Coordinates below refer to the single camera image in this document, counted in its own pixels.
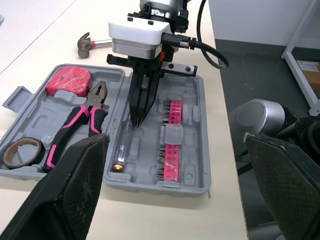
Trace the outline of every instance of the gray floor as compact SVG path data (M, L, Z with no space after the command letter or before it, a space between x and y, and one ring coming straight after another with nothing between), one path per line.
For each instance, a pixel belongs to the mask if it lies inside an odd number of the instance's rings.
M217 40L216 47L228 59L229 68L221 71L227 111L252 99L280 103L298 117L308 116L309 105L280 51L263 51L272 45Z
M228 59L229 68L221 71L227 111L253 99L280 103L298 118L309 116L309 105L287 63L281 59L283 46L216 40L216 48ZM299 60L320 60L319 52L295 49ZM239 177L248 229L273 222L260 194L253 170Z

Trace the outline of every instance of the tool case latch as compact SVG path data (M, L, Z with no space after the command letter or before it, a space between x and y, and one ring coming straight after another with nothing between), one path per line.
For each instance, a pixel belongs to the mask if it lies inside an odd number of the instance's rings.
M32 95L24 86L18 86L2 106L18 114L24 109Z

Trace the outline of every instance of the black connector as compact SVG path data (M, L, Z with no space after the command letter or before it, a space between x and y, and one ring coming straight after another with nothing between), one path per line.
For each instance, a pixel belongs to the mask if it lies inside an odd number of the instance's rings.
M215 48L201 42L197 41L195 37L183 36L183 35L174 35L170 33L163 33L161 36L161 43L167 46L173 46L177 48L185 48L185 49L200 49L202 52L205 52L205 59L217 69L225 69L229 66L228 60L225 58L223 54L217 51ZM220 59L224 64L218 65L209 58L208 53L214 55L218 59Z
M197 39L194 37L174 35L170 33L163 33L161 37L161 43L177 48L195 49Z

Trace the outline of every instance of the foam molded compartment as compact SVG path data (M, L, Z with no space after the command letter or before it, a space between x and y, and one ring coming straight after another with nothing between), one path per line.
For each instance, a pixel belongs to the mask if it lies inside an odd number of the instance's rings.
M110 119L115 112L118 101L121 100L118 96L120 95L120 89L125 78L125 72L119 68L71 64L59 65L50 73L35 94L32 94L23 86L19 86L3 104L4 107L18 113L18 116L0 141L0 176L36 181L45 176L42 167L55 134L64 124L70 111L86 101L85 97L78 97L72 92L62 90L58 91L54 96L46 94L45 87L47 83L57 71L67 66L79 66L90 71L93 79L92 87L99 81L106 82L108 96L102 107L108 111L108 115L102 124L102 132L107 132ZM87 138L88 133L89 125L82 125L68 141L66 149L81 139ZM45 147L44 158L40 164L9 170L4 165L4 152L13 142L25 137L41 140ZM28 151L27 146L23 146L16 153L17 156L14 157L21 160L23 157L19 156L19 153L21 155L23 152L24 157L27 157L34 152L32 148L29 148L29 152L26 151Z
M164 126L164 104L173 100L183 103L182 125ZM124 129L130 121L129 104L117 109L117 124ZM195 197L211 186L210 157L204 82L200 77L166 74L160 79L157 97L149 114L139 128L132 128L124 173L112 171L121 145L123 131L110 134L104 181L116 189L177 197ZM179 181L157 180L159 147L180 145Z

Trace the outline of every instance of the black cable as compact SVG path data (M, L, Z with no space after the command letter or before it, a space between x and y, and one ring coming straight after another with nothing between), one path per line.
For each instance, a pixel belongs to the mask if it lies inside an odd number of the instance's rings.
M188 0L183 0L183 3L182 3L183 10L187 10L187 4L188 4Z
M196 37L198 39L198 41L196 42L196 45L194 46L195 48L201 49L201 52L204 56L204 58L215 68L217 69L225 69L229 66L229 62L228 60L222 55L222 53L220 53L219 51L217 51L216 49L214 49L213 47L205 44L202 42L202 38L201 38L201 18L202 18L202 13L204 11L204 7L205 7L205 3L206 0L202 0L200 7L199 7L199 12L198 12L198 18L196 21ZM224 64L220 65L218 63L215 63L208 55L208 53L214 55L215 57L217 57L218 59L220 59Z

